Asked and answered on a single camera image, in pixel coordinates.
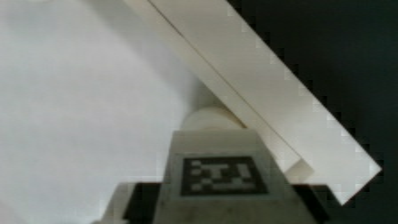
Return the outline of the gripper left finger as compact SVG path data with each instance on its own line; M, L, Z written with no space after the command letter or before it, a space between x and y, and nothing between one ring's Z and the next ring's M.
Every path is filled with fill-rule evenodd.
M94 224L153 224L162 184L123 182Z

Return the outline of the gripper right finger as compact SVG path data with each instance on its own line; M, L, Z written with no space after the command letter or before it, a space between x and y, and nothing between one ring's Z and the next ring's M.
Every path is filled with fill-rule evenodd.
M293 190L304 201L304 205L313 215L316 224L327 224L327 222L331 221L331 215L325 209L325 202L324 202L325 191L318 186L311 186L308 184L295 184Z

